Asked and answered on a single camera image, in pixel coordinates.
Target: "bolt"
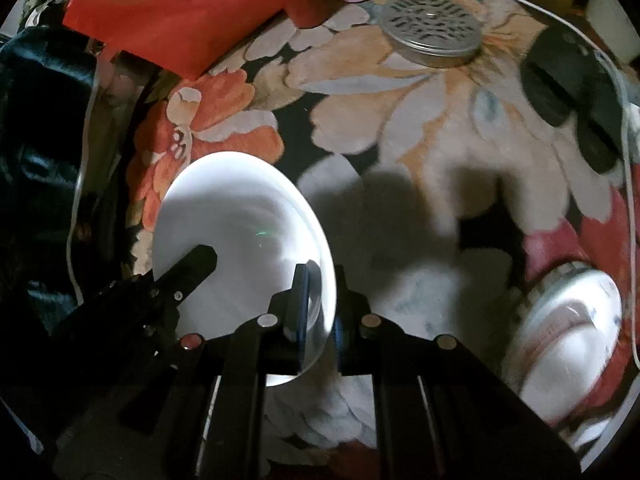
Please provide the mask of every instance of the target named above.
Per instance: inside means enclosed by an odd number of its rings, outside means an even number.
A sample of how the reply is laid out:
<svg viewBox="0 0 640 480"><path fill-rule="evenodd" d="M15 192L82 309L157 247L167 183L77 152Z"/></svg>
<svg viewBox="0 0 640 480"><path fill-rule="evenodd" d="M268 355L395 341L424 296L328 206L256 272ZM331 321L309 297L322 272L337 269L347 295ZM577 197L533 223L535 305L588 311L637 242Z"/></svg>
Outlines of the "bolt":
<svg viewBox="0 0 640 480"><path fill-rule="evenodd" d="M436 339L436 343L443 350L453 350L456 346L458 346L458 340L449 334L439 336Z"/></svg>
<svg viewBox="0 0 640 480"><path fill-rule="evenodd" d="M365 316L362 316L360 322L365 328L378 328L380 323L382 323L382 320L375 314L366 314Z"/></svg>
<svg viewBox="0 0 640 480"><path fill-rule="evenodd" d="M191 333L183 335L180 338L180 346L185 350L193 350L200 346L204 341L204 338L200 334Z"/></svg>
<svg viewBox="0 0 640 480"><path fill-rule="evenodd" d="M262 314L258 318L258 325L262 328L268 328L270 326L275 326L278 324L278 316L274 316L273 314Z"/></svg>

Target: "white plate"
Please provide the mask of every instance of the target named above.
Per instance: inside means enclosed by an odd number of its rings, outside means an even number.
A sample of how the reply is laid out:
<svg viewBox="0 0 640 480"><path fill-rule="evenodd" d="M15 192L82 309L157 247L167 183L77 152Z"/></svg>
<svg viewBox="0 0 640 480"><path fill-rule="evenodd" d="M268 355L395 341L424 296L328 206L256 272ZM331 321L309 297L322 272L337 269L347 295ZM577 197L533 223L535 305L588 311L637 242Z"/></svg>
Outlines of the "white plate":
<svg viewBox="0 0 640 480"><path fill-rule="evenodd" d="M156 222L156 279L197 244L212 246L218 266L178 309L177 335L210 339L267 311L291 287L296 264L309 264L311 293L304 370L320 355L335 317L334 264L322 228L296 187L251 155L204 156L175 179ZM267 377L267 386L292 380Z"/></svg>
<svg viewBox="0 0 640 480"><path fill-rule="evenodd" d="M535 286L518 315L502 378L551 424L587 396L609 362L620 330L620 293L608 274L564 264Z"/></svg>

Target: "orange flower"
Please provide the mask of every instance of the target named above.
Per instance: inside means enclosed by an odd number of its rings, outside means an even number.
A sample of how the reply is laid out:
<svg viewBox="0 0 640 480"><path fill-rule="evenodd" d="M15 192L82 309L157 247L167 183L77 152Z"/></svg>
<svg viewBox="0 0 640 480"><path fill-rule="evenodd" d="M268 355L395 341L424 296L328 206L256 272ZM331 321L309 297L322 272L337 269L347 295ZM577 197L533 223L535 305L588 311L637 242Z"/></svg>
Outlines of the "orange flower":
<svg viewBox="0 0 640 480"><path fill-rule="evenodd" d="M181 81L149 110L134 134L136 154L127 168L131 205L144 200L142 225L152 232L175 177L194 160L214 152L244 152L273 164L284 146L276 118L244 110L254 97L246 72L205 74Z"/></svg>

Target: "wire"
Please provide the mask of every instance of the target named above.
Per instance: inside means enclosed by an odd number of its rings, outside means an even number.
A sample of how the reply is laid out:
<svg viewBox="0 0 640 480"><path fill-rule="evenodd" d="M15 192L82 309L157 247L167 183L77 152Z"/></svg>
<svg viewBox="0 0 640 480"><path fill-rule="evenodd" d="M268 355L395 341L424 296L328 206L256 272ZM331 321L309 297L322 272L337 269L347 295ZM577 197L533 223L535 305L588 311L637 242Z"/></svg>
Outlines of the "wire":
<svg viewBox="0 0 640 480"><path fill-rule="evenodd" d="M638 370L640 370L640 358L638 357L638 345L636 337L636 213L634 207L633 197L633 183L631 177L631 159L629 155L629 98L626 91L625 79L611 58L604 52L599 46L597 46L587 35L585 35L579 28L575 27L572 23L561 18L557 14L546 10L543 7L537 6L531 3L529 0L515 0L524 6L535 9L538 12L542 12L547 16L558 20L566 27L569 27L578 36L580 36L593 50L598 62L602 65L607 72L613 86L616 89L618 101L622 106L622 123L620 126L620 142L622 144L622 161L625 167L625 188L626 188L626 208L628 212L628 225L629 225L629 274L631 278L631 291L629 293L629 302L631 304L631 341L632 352L634 357L634 363Z"/></svg>

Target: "round metal container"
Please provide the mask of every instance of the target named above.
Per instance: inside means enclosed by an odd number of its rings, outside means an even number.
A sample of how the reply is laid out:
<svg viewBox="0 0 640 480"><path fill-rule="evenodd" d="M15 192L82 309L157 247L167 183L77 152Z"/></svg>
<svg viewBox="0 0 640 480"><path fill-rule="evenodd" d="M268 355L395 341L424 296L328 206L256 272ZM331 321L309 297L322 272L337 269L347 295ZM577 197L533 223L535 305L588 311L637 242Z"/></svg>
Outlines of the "round metal container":
<svg viewBox="0 0 640 480"><path fill-rule="evenodd" d="M451 0L391 0L378 25L399 54L427 66L461 65L482 44L478 20Z"/></svg>

